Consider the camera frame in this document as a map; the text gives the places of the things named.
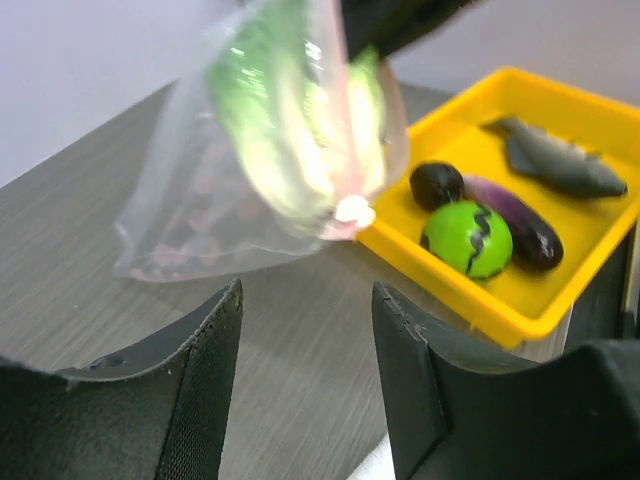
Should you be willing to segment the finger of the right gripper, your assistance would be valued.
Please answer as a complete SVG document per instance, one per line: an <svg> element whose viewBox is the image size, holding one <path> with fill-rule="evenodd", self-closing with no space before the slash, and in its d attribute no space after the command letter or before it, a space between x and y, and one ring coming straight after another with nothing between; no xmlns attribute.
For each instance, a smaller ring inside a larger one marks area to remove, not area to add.
<svg viewBox="0 0 640 480"><path fill-rule="evenodd" d="M442 27L472 0L342 0L348 58L367 47L388 57Z"/></svg>

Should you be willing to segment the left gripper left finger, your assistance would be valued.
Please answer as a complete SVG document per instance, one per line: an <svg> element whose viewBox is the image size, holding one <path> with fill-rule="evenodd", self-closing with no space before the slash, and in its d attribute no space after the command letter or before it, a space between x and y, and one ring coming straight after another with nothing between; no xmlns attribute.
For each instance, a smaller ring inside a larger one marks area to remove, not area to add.
<svg viewBox="0 0 640 480"><path fill-rule="evenodd" d="M243 319L233 281L84 368L1 362L5 479L215 479Z"/></svg>

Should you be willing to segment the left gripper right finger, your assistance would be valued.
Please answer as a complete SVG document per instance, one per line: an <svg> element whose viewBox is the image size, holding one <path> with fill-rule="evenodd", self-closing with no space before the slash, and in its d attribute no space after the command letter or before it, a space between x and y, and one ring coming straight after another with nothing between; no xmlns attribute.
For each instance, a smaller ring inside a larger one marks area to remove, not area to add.
<svg viewBox="0 0 640 480"><path fill-rule="evenodd" d="M537 363L477 340L392 286L372 323L399 479L635 479L639 344Z"/></svg>

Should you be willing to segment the green polka dot toy food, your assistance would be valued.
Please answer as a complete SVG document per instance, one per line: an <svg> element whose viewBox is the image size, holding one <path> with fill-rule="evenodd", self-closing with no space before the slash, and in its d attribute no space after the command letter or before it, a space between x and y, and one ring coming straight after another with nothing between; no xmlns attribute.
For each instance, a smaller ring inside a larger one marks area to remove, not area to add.
<svg viewBox="0 0 640 480"><path fill-rule="evenodd" d="M375 218L388 176L379 56L348 58L334 1L254 1L208 68L250 183L291 226L347 239Z"/></svg>

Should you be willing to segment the clear zip top bag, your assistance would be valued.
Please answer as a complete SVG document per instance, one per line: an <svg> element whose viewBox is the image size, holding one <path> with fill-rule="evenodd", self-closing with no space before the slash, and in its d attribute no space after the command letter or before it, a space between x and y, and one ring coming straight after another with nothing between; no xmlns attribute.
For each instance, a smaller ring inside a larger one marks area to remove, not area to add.
<svg viewBox="0 0 640 480"><path fill-rule="evenodd" d="M250 1L211 21L116 223L114 271L167 283L271 267L353 240L409 157L402 95L336 1Z"/></svg>

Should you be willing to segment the dark round toy plum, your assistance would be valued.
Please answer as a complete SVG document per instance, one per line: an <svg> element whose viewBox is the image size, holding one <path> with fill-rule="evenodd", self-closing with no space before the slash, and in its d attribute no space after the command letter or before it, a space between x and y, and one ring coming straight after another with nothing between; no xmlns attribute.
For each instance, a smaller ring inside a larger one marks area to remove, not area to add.
<svg viewBox="0 0 640 480"><path fill-rule="evenodd" d="M409 184L414 201L427 211L459 201L464 190L461 173L446 162L419 164L413 169Z"/></svg>

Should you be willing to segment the green toy ball black zigzag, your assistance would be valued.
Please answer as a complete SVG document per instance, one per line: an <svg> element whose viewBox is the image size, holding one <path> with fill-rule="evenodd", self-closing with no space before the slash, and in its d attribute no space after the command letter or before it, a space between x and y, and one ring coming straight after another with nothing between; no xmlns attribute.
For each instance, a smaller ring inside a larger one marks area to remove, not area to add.
<svg viewBox="0 0 640 480"><path fill-rule="evenodd" d="M513 254L505 220L474 201L453 202L436 209L421 233L420 246L474 281L500 274Z"/></svg>

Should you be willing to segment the purple toy eggplant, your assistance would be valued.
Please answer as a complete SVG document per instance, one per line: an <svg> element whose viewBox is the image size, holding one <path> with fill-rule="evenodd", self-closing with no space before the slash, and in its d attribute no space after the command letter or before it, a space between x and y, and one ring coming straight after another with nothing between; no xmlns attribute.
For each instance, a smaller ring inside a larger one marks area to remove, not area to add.
<svg viewBox="0 0 640 480"><path fill-rule="evenodd" d="M530 271L548 272L563 260L564 247L553 227L517 195L485 177L464 174L467 197L495 210L509 227L513 252Z"/></svg>

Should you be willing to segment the white toy fish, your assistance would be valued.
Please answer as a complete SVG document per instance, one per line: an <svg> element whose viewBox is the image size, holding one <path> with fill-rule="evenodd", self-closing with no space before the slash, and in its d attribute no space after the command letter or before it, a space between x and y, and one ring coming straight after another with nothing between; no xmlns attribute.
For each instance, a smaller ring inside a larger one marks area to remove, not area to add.
<svg viewBox="0 0 640 480"><path fill-rule="evenodd" d="M628 192L626 181L597 153L584 151L573 141L553 137L515 116L498 118L480 127L503 135L513 171L562 194L599 199L622 197Z"/></svg>

